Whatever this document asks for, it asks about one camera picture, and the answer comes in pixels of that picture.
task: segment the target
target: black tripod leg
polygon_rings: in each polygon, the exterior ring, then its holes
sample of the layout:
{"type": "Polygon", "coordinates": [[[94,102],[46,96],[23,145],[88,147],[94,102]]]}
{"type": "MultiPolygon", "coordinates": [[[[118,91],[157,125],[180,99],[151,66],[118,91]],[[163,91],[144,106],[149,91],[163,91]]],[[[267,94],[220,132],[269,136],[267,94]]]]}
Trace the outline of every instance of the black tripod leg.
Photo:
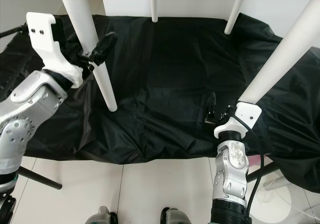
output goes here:
{"type": "Polygon", "coordinates": [[[35,180],[37,182],[40,182],[42,184],[45,184],[47,186],[50,186],[52,188],[55,188],[55,189],[58,189],[60,190],[62,188],[62,185],[53,181],[53,180],[50,180],[42,175],[39,175],[37,173],[34,173],[28,169],[25,169],[24,167],[20,166],[19,167],[19,170],[18,170],[18,174],[19,175],[22,175],[22,176],[25,176],[26,178],[29,178],[31,180],[35,180]]]}
{"type": "MultiPolygon", "coordinates": [[[[263,168],[262,176],[268,175],[276,170],[279,170],[279,167],[274,162],[271,162],[270,164],[266,165],[263,168]]],[[[258,178],[259,174],[260,174],[260,169],[247,175],[246,181],[249,183],[251,181],[256,180],[258,178]]]]}

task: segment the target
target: white table leg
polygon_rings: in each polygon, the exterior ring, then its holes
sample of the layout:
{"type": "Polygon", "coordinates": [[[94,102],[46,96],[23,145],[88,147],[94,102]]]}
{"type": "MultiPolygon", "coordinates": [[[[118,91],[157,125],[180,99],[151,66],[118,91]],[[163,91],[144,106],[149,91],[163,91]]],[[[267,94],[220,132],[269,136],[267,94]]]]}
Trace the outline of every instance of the white table leg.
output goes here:
{"type": "Polygon", "coordinates": [[[158,3],[157,0],[150,0],[152,22],[158,22],[158,3]]]}
{"type": "Polygon", "coordinates": [[[226,28],[224,30],[224,33],[226,35],[229,35],[231,33],[231,31],[235,25],[235,21],[237,20],[237,17],[239,15],[240,8],[241,8],[243,1],[244,0],[235,0],[235,3],[233,5],[233,9],[231,11],[231,14],[230,14],[230,17],[228,20],[228,23],[227,23],[226,28]]]}
{"type": "MultiPolygon", "coordinates": [[[[88,0],[62,0],[74,30],[85,52],[91,52],[98,42],[98,36],[91,16],[88,0]]],[[[94,65],[94,77],[110,111],[116,111],[117,103],[111,86],[106,64],[94,65]]]]}
{"type": "Polygon", "coordinates": [[[265,65],[239,98],[255,104],[310,49],[320,35],[320,0],[310,0],[265,65]]]}

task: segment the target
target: black tablecloth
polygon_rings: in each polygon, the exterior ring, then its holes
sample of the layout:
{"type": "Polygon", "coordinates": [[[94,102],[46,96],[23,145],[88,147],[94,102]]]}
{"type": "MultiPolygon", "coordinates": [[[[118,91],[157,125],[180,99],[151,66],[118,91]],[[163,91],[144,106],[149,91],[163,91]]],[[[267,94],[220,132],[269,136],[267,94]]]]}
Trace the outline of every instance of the black tablecloth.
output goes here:
{"type": "MultiPolygon", "coordinates": [[[[74,30],[62,20],[68,38],[74,30]]],[[[100,37],[118,34],[106,61],[118,110],[108,111],[91,75],[39,127],[26,155],[117,164],[215,157],[218,141],[204,123],[210,96],[224,113],[281,41],[245,15],[230,36],[218,19],[94,16],[94,23],[100,37]]],[[[78,50],[70,44],[65,52],[72,59],[78,50]]],[[[28,34],[17,34],[0,54],[0,99],[42,66],[28,34]]],[[[258,105],[254,131],[264,152],[289,181],[320,192],[320,50],[311,48],[258,105]]],[[[244,142],[248,155],[259,153],[250,134],[244,142]]]]}

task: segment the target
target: black cloth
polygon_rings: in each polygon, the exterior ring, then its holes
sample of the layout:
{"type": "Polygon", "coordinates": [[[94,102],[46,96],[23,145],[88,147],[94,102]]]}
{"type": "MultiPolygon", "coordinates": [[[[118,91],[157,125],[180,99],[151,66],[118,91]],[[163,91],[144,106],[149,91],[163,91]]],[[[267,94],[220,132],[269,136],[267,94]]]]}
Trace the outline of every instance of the black cloth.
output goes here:
{"type": "MultiPolygon", "coordinates": [[[[118,110],[108,111],[90,75],[39,127],[28,156],[117,164],[215,157],[218,140],[204,123],[210,97],[216,115],[224,113],[281,41],[245,15],[230,36],[218,19],[93,19],[99,37],[118,34],[106,61],[118,110]]],[[[69,38],[74,29],[68,16],[62,20],[69,38]]],[[[73,59],[78,50],[71,44],[64,52],[73,59]]],[[[17,34],[0,55],[0,99],[42,66],[28,34],[17,34]]],[[[263,113],[253,130],[264,152],[289,181],[320,192],[320,50],[311,48],[258,105],[263,113]]],[[[259,153],[250,133],[244,142],[248,155],[259,153]]]]}

